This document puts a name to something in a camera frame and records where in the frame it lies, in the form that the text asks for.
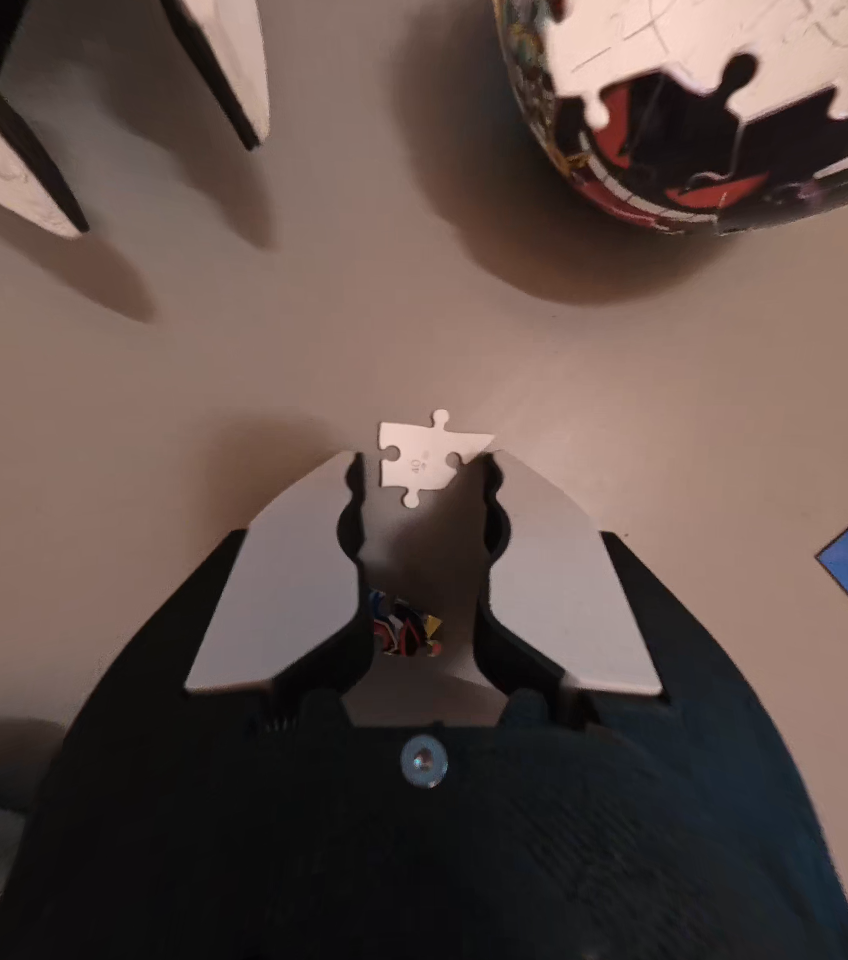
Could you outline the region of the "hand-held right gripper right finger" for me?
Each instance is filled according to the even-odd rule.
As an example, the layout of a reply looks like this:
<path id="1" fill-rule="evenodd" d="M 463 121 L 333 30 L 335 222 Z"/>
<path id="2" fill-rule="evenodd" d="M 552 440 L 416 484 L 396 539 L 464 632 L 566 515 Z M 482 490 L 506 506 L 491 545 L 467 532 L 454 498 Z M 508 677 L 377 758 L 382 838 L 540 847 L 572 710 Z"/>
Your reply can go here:
<path id="1" fill-rule="evenodd" d="M 483 459 L 488 553 L 474 659 L 504 694 L 657 697 L 663 684 L 597 524 L 513 454 Z"/>

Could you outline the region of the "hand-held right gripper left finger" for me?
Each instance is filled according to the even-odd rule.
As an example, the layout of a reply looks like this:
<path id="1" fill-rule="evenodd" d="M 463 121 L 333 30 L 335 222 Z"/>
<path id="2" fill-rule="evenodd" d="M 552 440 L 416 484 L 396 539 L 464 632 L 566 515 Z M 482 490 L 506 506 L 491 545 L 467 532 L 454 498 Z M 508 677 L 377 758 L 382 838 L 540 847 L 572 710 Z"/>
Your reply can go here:
<path id="1" fill-rule="evenodd" d="M 358 506 L 357 453 L 335 454 L 272 499 L 238 547 L 185 689 L 247 689 L 301 663 L 360 613 L 358 564 L 340 522 Z"/>

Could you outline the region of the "white puzzle piece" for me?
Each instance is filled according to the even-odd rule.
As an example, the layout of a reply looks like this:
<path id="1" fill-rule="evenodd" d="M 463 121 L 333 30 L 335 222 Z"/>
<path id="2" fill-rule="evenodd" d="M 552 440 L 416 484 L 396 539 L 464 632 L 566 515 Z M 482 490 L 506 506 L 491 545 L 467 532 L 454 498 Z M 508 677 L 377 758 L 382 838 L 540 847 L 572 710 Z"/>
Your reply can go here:
<path id="1" fill-rule="evenodd" d="M 378 429 L 378 449 L 397 450 L 395 460 L 382 459 L 381 487 L 403 491 L 406 509 L 420 505 L 420 494 L 445 489 L 457 474 L 457 466 L 449 462 L 456 457 L 466 466 L 489 451 L 493 434 L 450 431 L 450 414 L 446 409 L 431 413 L 430 426 L 382 421 Z"/>
<path id="2" fill-rule="evenodd" d="M 441 655 L 440 618 L 377 589 L 370 591 L 369 604 L 375 643 L 382 655 L 403 659 Z"/>

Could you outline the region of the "partly built puzzle ball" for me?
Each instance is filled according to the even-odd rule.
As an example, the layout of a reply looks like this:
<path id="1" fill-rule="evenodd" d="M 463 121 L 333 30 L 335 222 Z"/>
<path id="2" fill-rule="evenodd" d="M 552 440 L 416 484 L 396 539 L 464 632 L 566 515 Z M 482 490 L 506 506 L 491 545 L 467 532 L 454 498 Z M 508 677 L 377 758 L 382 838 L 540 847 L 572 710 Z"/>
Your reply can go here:
<path id="1" fill-rule="evenodd" d="M 848 205 L 848 1 L 493 8 L 527 126 L 612 217 L 729 235 Z"/>

